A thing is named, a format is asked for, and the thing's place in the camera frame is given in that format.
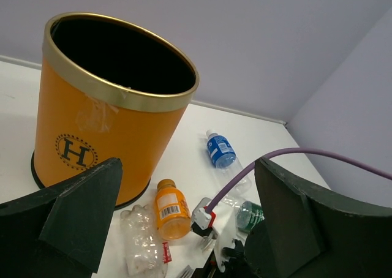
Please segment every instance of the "h logo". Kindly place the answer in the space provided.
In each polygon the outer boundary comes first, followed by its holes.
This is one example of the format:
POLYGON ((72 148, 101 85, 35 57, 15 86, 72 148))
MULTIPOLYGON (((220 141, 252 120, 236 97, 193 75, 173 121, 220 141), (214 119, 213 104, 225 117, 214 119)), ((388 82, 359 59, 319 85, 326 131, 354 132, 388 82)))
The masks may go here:
POLYGON ((56 151, 60 159, 70 168, 86 170, 98 163, 95 149, 83 139, 61 134, 56 139, 56 151))

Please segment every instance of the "wall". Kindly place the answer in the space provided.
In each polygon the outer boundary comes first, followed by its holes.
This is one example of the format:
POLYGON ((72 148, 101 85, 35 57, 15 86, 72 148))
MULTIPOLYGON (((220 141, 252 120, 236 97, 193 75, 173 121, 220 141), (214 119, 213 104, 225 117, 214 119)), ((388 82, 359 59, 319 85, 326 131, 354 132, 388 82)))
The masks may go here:
POLYGON ((40 62, 57 13, 94 11, 182 48, 201 75, 195 99, 289 120, 391 0, 0 0, 0 54, 40 62))
MULTIPOLYGON (((290 121, 301 146, 392 173, 392 9, 290 121)), ((392 207, 392 182, 330 159, 311 160, 344 195, 392 207)))

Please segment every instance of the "white table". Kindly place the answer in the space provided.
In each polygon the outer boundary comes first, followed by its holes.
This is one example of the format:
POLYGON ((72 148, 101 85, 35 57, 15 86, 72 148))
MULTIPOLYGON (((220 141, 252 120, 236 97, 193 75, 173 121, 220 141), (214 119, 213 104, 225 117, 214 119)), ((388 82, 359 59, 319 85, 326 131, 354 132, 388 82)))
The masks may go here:
MULTIPOLYGON (((39 80, 39 70, 0 62, 0 203, 38 189, 31 176, 30 160, 34 149, 39 80)), ((189 105, 148 190, 136 203, 145 205, 152 202, 156 185, 164 178, 176 182, 191 210, 201 198, 213 197, 220 186, 213 177, 214 168, 205 149, 205 131, 211 128, 228 138, 243 165, 275 149, 298 146, 281 124, 189 105)), ((328 188, 305 155, 280 156, 274 161, 328 188)), ((246 198, 260 203, 254 183, 246 198)), ((127 277, 119 238, 119 213, 116 211, 113 215, 99 273, 93 275, 95 278, 127 277)), ((176 277, 188 264, 195 266, 202 262, 190 255, 192 242, 193 236, 188 235, 170 243, 173 261, 169 263, 168 278, 176 277)))

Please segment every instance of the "cable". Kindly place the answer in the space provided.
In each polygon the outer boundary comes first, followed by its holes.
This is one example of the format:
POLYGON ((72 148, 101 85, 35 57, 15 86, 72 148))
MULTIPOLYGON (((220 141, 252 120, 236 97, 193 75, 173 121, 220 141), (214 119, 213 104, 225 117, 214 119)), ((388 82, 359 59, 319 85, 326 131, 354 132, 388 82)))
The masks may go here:
MULTIPOLYGON (((386 179, 392 180, 392 174, 385 171, 376 169, 372 166, 366 165, 365 163, 353 160, 349 157, 342 156, 330 151, 323 151, 322 149, 315 148, 282 148, 276 151, 269 152, 262 156, 265 159, 272 159, 273 157, 281 156, 283 154, 317 154, 319 156, 330 157, 332 159, 340 160, 341 162, 349 163, 350 165, 356 166, 358 168, 364 169, 370 173, 379 175, 386 179)), ((255 162, 250 163, 245 169, 238 173, 229 183, 222 188, 222 190, 211 200, 206 208, 206 212, 209 214, 217 206, 218 202, 225 197, 226 194, 243 179, 250 171, 255 168, 255 162)))

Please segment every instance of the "trash can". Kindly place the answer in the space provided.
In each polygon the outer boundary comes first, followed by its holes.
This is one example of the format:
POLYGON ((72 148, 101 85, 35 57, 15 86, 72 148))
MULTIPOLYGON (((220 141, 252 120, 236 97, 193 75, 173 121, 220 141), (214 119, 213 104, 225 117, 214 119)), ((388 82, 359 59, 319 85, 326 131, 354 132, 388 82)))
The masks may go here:
POLYGON ((116 208, 146 190, 198 86, 192 62, 163 38, 95 13, 45 26, 31 168, 48 187, 119 157, 116 208))

